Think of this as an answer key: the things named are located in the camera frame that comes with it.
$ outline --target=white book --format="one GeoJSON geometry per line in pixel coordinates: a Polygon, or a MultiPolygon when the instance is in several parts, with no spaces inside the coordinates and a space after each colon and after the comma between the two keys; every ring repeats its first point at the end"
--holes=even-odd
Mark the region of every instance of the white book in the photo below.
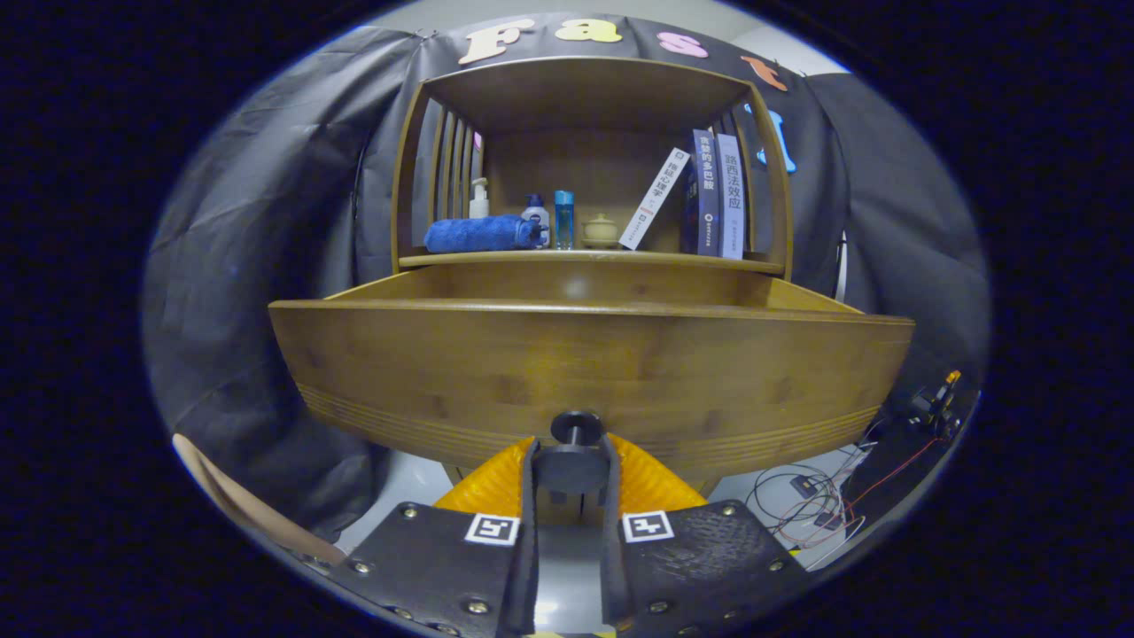
{"type": "Polygon", "coordinates": [[[645,192],[645,196],[642,197],[642,203],[638,204],[634,216],[631,218],[623,230],[623,237],[618,239],[619,244],[631,249],[637,249],[638,243],[645,236],[646,229],[650,228],[650,222],[658,214],[658,209],[666,201],[666,195],[669,194],[669,190],[674,187],[674,182],[682,175],[682,169],[685,168],[688,161],[689,153],[680,148],[674,148],[669,152],[669,158],[666,160],[666,163],[661,164],[661,170],[653,178],[653,184],[645,192]]]}
{"type": "Polygon", "coordinates": [[[744,258],[744,170],[735,135],[717,134],[721,176],[720,255],[744,258]]]}

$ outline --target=wooden cabinet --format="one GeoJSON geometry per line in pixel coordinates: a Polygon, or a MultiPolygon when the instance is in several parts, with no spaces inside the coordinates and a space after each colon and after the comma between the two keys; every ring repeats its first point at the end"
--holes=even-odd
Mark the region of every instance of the wooden cabinet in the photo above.
{"type": "Polygon", "coordinates": [[[787,173],[748,83],[629,59],[486,66],[423,83],[398,152],[396,273],[327,299],[274,301],[272,325],[316,416],[438,460],[455,478],[521,437],[550,441],[556,415],[587,409],[691,484],[712,484],[854,441],[905,358],[908,318],[789,282],[787,173]],[[449,124],[423,138],[431,100],[449,124]],[[737,126],[745,103],[759,138],[737,126]],[[621,224],[669,148],[708,126],[765,148],[767,171],[745,167],[746,210],[753,193],[773,202],[765,252],[677,253],[675,193],[641,250],[433,255],[413,245],[415,220],[467,211],[472,131],[483,137],[493,214],[561,188],[576,194],[576,223],[604,212],[621,224]],[[423,143],[434,152],[418,165],[423,143]],[[431,171],[425,210],[413,209],[418,170],[431,171]]]}

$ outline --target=open drawer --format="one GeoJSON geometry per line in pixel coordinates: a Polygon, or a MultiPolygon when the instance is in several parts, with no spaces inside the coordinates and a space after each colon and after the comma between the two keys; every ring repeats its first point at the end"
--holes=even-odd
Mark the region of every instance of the open drawer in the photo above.
{"type": "Polygon", "coordinates": [[[686,479],[854,441],[914,330],[758,272],[601,260],[437,264],[270,313],[311,410],[381,445],[475,468],[582,409],[686,479]]]}

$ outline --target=shelf board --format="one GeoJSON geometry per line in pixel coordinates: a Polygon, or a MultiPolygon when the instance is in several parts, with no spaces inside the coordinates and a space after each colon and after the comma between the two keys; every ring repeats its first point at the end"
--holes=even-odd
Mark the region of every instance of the shelf board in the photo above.
{"type": "Polygon", "coordinates": [[[492,136],[552,128],[684,133],[737,105],[751,84],[672,62],[570,56],[464,69],[422,86],[492,136]]]}
{"type": "Polygon", "coordinates": [[[627,249],[527,249],[422,254],[415,256],[403,256],[398,260],[398,264],[401,267],[416,267],[418,265],[433,265],[438,263],[486,263],[499,261],[599,261],[617,263],[651,263],[662,265],[695,265],[701,267],[748,270],[752,272],[764,272],[767,274],[784,273],[782,265],[778,263],[769,263],[767,261],[721,258],[718,256],[700,256],[684,253],[627,249]]]}

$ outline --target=electronic component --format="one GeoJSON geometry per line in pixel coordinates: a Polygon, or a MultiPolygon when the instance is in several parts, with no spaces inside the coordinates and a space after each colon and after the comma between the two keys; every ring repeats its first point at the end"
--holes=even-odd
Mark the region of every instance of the electronic component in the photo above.
{"type": "Polygon", "coordinates": [[[819,494],[819,488],[815,487],[815,484],[811,483],[811,478],[809,477],[801,475],[793,478],[790,483],[792,487],[794,487],[795,491],[798,492],[804,499],[811,499],[812,496],[819,494]]]}
{"type": "Polygon", "coordinates": [[[932,437],[951,441],[960,429],[960,419],[949,411],[959,380],[960,373],[954,371],[937,393],[929,393],[929,389],[919,391],[909,402],[912,416],[906,419],[909,426],[932,437]]]}
{"type": "Polygon", "coordinates": [[[836,530],[843,525],[843,517],[830,512],[821,512],[815,517],[815,527],[836,530]]]}

